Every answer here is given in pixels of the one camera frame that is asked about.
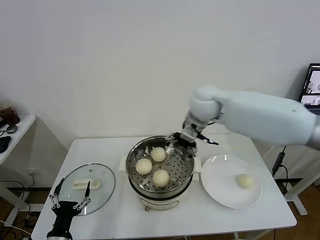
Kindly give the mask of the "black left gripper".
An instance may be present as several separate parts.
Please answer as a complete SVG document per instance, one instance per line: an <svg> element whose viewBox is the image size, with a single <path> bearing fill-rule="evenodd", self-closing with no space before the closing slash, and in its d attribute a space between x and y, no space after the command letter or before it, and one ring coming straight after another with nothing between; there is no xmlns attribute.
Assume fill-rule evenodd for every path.
<svg viewBox="0 0 320 240"><path fill-rule="evenodd" d="M54 229L69 229L73 217L78 215L78 211L83 210L90 202L90 185L88 181L82 201L78 204L76 201L59 201L59 194L64 183L64 178L55 187L52 194L49 195L52 211L55 214Z"/></svg>

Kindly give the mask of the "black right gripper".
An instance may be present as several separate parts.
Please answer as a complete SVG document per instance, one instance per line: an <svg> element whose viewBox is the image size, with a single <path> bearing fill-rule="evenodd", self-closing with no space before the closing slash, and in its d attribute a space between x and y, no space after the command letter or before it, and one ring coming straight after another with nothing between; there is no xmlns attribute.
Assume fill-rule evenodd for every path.
<svg viewBox="0 0 320 240"><path fill-rule="evenodd" d="M195 141L189 142L181 137L181 134L178 132L173 132L166 137L166 144L177 144L183 148L188 149L188 157L194 158L197 156L197 144Z"/></svg>

